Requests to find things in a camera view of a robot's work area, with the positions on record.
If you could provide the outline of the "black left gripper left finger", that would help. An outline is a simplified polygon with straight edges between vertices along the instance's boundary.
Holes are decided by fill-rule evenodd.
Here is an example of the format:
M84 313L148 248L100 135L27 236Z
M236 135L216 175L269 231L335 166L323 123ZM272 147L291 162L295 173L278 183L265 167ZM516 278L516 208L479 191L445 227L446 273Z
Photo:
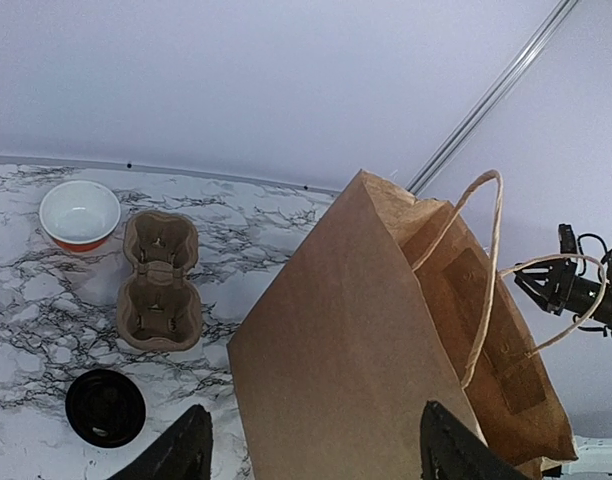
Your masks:
M109 480L210 480L212 453L212 418L196 404Z

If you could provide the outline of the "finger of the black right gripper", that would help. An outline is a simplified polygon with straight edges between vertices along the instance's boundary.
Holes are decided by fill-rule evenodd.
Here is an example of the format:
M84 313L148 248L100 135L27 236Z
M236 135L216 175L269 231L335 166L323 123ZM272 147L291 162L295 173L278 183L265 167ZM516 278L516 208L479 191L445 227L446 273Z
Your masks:
M576 274L576 261L557 258L537 262L514 273L514 282L544 312L560 315Z

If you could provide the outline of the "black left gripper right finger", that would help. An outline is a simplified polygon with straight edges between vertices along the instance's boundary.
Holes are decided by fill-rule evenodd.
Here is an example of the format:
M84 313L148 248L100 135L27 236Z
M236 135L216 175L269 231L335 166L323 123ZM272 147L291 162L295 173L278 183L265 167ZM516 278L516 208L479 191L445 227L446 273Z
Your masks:
M420 421L421 478L523 480L527 476L492 452L438 401L428 401Z

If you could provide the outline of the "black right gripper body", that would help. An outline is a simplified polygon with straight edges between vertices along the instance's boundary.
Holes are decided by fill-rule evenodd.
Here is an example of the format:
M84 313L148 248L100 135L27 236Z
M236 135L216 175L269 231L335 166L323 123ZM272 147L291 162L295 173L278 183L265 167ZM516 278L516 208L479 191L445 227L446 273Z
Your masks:
M612 337L612 248L607 249L601 237L596 234L586 233L577 237L569 224L558 226L558 235L561 253L583 254L581 240L583 238L593 238L600 241L605 248L604 255L600 259L601 265L605 269L607 285L601 302L590 316L601 324L601 327L580 327L589 332L601 331L605 336ZM569 311L577 316L584 314L598 298L601 287L601 271L598 270L598 280L586 278L587 261L582 261L582 272L577 273L577 266L574 260L564 261L564 273L557 288L557 308L556 315L563 311Z

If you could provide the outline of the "brown paper bag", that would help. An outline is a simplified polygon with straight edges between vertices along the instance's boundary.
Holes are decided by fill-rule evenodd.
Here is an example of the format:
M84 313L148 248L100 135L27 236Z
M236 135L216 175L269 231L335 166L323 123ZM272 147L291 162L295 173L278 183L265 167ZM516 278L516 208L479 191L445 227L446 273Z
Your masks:
M449 202L358 173L229 342L255 477L417 479L431 400L512 466L575 460L490 266Z

